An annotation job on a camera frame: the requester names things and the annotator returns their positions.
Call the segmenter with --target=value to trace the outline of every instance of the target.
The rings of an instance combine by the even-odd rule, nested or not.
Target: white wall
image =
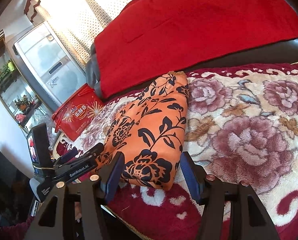
[[[5,40],[30,27],[32,23],[23,14],[26,0],[12,0],[0,16],[0,30]],[[26,137],[0,101],[0,151],[26,176],[33,176]]]

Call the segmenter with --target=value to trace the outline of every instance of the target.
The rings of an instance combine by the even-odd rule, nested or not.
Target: red cloth
[[[284,0],[136,0],[96,38],[105,98],[171,70],[298,37]]]

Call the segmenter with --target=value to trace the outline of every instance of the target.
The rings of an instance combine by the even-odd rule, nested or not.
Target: folded orange cloth
[[[169,72],[153,81],[117,113],[97,157],[97,170],[123,152],[123,180],[169,190],[185,139],[188,95],[183,72]]]

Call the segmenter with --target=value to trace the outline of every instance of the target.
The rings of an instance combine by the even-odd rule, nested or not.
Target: white sheer curtain
[[[90,46],[131,0],[28,0],[25,11],[34,25],[46,20],[84,69]]]

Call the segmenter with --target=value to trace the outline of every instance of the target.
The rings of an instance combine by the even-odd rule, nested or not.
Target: pink flower
[[[236,117],[226,122],[212,144],[223,157],[207,169],[226,182],[248,180],[258,194],[272,189],[291,169],[287,142],[272,121],[263,117]]]
[[[298,114],[298,84],[289,80],[265,81],[264,98],[288,115]]]
[[[225,99],[232,95],[232,89],[215,80],[199,78],[189,84],[189,110],[205,114],[225,105]]]

